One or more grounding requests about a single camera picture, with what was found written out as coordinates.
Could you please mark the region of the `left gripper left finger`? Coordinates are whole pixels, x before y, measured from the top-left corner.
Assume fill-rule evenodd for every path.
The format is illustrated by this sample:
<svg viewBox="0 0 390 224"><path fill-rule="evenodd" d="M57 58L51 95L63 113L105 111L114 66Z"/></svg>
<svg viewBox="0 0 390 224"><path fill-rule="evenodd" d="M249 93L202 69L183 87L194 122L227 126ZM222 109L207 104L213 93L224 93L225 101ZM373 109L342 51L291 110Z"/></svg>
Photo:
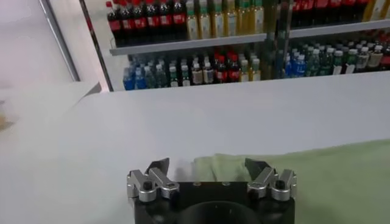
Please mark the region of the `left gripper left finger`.
<svg viewBox="0 0 390 224"><path fill-rule="evenodd" d="M180 185L167 177L169 163L170 159L164 158L151 162L144 173L131 170L127 174L127 197L143 203L153 202L158 196L172 200L180 192Z"/></svg>

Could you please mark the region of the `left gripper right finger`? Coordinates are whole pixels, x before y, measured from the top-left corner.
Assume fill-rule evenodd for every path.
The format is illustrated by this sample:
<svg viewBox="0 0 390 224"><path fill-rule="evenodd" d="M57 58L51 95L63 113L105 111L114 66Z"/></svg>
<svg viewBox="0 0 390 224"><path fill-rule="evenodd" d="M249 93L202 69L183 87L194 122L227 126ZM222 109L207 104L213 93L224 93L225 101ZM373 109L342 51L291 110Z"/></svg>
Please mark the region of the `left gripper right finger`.
<svg viewBox="0 0 390 224"><path fill-rule="evenodd" d="M266 161L250 158L245 159L244 165L251 177L251 181L247 184L247 191L254 198L271 197L277 201L296 199L297 175L295 171L284 169L278 173Z"/></svg>

